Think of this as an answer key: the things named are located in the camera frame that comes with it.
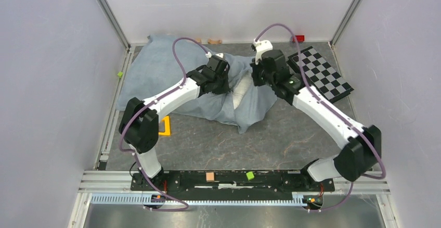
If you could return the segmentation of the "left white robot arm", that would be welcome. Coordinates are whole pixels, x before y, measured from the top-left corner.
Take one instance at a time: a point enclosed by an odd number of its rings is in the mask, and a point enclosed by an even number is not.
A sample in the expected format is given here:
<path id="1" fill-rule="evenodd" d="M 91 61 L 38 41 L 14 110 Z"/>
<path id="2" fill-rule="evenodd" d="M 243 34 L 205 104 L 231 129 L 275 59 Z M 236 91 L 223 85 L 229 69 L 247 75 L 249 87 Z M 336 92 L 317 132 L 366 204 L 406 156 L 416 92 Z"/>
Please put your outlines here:
<path id="1" fill-rule="evenodd" d="M 229 92 L 228 72 L 230 66 L 223 54 L 216 54 L 192 71 L 174 86 L 158 95 L 140 100 L 130 99 L 119 126 L 122 135 L 141 171 L 143 183 L 150 190 L 163 185 L 162 166 L 158 161 L 155 145 L 159 139 L 159 124 L 162 119 L 183 104 L 205 94 Z"/>

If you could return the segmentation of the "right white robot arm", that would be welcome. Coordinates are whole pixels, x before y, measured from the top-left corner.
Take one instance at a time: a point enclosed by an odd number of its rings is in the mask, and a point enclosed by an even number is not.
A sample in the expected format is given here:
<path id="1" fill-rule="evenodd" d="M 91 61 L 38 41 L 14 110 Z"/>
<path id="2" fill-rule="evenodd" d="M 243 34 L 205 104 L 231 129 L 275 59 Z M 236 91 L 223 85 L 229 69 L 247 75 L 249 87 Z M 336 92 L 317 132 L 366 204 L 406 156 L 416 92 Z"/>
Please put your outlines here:
<path id="1" fill-rule="evenodd" d="M 268 85 L 276 96 L 304 112 L 337 143 L 340 153 L 307 164 L 300 177 L 301 186 L 315 190 L 321 181 L 343 177 L 354 182 L 366 176 L 381 158 L 382 134 L 375 125 L 365 127 L 354 121 L 310 85 L 298 73 L 291 73 L 282 51 L 258 51 L 251 63 L 255 86 Z"/>

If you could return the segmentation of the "blue grey pillowcase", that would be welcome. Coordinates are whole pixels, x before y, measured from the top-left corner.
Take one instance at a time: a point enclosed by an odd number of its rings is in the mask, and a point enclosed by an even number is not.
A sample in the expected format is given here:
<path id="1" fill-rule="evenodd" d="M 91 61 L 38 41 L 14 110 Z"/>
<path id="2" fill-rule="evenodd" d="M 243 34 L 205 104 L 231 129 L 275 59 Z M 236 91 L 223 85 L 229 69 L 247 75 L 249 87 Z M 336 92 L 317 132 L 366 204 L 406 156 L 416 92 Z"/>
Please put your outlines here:
<path id="1" fill-rule="evenodd" d="M 182 80 L 183 72 L 174 58 L 173 48 L 176 49 L 176 54 L 186 72 L 207 64 L 208 59 L 197 44 L 181 40 L 174 45 L 176 38 L 163 34 L 149 37 L 148 44 L 141 49 L 126 73 L 116 103 L 118 111 L 125 110 L 128 101 L 133 97 L 140 100 L 149 98 Z M 183 104 L 174 110 L 174 113 L 236 125 L 239 133 L 245 133 L 251 125 L 264 119 L 276 102 L 277 96 L 267 85 L 259 87 L 253 85 L 239 107 L 234 109 L 232 91 L 244 74 L 251 74 L 250 63 L 254 54 L 249 47 L 242 44 L 207 45 L 206 49 L 212 54 L 224 53 L 230 65 L 228 78 L 231 90 L 222 95 L 205 94 Z"/>

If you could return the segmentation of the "white pillow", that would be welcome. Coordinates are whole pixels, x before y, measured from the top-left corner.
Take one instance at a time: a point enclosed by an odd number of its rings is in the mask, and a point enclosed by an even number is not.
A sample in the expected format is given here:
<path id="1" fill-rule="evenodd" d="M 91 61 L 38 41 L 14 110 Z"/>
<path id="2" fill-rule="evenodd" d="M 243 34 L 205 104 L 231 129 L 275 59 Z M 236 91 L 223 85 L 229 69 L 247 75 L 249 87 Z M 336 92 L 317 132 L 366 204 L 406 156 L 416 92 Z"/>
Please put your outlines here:
<path id="1" fill-rule="evenodd" d="M 251 86 L 253 86 L 252 76 L 250 73 L 246 73 L 242 76 L 232 91 L 232 102 L 234 109 L 239 107 L 243 98 L 245 97 L 245 94 Z"/>

